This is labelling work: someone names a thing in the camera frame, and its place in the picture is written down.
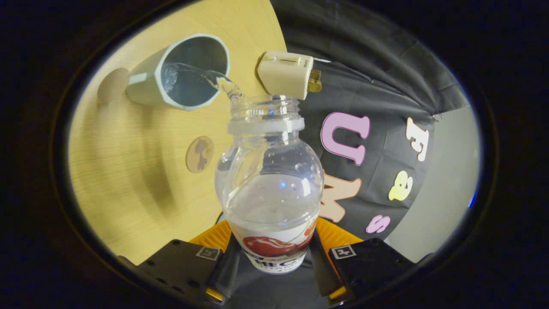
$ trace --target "clear plastic bottle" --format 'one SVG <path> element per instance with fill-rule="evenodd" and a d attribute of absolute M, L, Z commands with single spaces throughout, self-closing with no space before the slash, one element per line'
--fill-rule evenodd
<path fill-rule="evenodd" d="M 262 272 L 297 269 L 316 225 L 324 173 L 299 139 L 299 101 L 288 96 L 231 102 L 232 145 L 216 171 L 216 192 L 238 242 Z"/>

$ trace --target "white cup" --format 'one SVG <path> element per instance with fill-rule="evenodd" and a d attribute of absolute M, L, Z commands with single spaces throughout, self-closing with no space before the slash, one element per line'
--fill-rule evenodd
<path fill-rule="evenodd" d="M 169 45 L 139 63 L 130 72 L 126 94 L 131 101 L 150 105 L 194 109 L 212 103 L 219 94 L 204 79 L 191 72 L 180 72 L 174 91 L 166 93 L 161 71 L 165 63 L 184 63 L 199 69 L 229 74 L 229 50 L 217 36 L 195 34 Z"/>

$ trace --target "wooden table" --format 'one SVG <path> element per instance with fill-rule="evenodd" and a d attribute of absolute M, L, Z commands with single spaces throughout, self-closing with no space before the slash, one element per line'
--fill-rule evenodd
<path fill-rule="evenodd" d="M 223 40 L 231 56 L 229 77 L 252 95 L 265 94 L 255 76 L 264 51 L 286 51 L 268 0 L 204 0 L 183 7 L 125 42 L 98 69 L 78 103 L 69 137 L 74 191 L 91 228 L 116 255 L 141 263 L 171 239 L 190 240 L 215 224 L 221 212 L 214 174 L 227 134 L 229 101 L 192 112 L 155 109 L 124 95 L 97 100 L 103 78 L 131 70 L 156 51 L 197 32 Z M 201 173 L 185 164 L 199 136 L 214 142 L 214 160 Z"/>

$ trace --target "cup handle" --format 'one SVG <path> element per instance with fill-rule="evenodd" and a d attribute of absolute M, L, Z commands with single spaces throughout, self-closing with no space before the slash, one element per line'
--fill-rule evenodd
<path fill-rule="evenodd" d="M 147 73 L 140 73 L 136 75 L 130 76 L 130 81 L 128 82 L 129 85 L 137 84 L 139 82 L 144 82 L 147 79 Z"/>

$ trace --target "white power adapter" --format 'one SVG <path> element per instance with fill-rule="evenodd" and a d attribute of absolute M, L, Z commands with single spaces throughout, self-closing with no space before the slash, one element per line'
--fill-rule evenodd
<path fill-rule="evenodd" d="M 266 52 L 257 66 L 257 75 L 271 95 L 294 96 L 300 100 L 307 92 L 322 88 L 320 71 L 313 70 L 313 57 L 284 52 Z"/>

